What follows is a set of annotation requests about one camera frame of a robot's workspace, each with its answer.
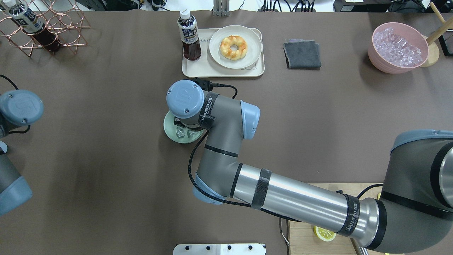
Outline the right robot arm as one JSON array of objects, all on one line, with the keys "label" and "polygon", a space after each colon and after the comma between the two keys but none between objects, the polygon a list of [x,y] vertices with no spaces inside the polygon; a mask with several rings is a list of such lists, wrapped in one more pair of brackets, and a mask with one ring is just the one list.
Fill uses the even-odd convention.
[{"label": "right robot arm", "polygon": [[425,250],[452,228],[451,131],[401,133],[390,152],[380,199],[360,199],[240,163],[242,142],[254,137],[258,125],[258,107],[204,91],[191,80],[172,84],[166,102],[184,126],[207,131],[196,176],[188,163],[194,194],[206,202],[306,222],[382,253]]}]

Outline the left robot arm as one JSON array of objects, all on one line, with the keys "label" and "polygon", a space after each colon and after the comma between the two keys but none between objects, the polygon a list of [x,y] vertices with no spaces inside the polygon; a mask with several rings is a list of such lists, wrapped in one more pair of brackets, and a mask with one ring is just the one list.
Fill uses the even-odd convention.
[{"label": "left robot arm", "polygon": [[1,94],[1,194],[0,213],[6,215],[26,203],[33,196],[32,189],[16,168],[9,154],[11,147],[8,137],[24,135],[18,128],[31,127],[44,114],[44,102],[39,95],[25,89],[13,89]]}]

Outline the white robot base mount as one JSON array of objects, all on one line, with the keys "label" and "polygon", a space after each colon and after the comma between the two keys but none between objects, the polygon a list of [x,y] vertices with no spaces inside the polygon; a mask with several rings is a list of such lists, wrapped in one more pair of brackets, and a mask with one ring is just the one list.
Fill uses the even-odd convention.
[{"label": "white robot base mount", "polygon": [[266,255],[266,245],[261,243],[180,244],[173,255]]}]

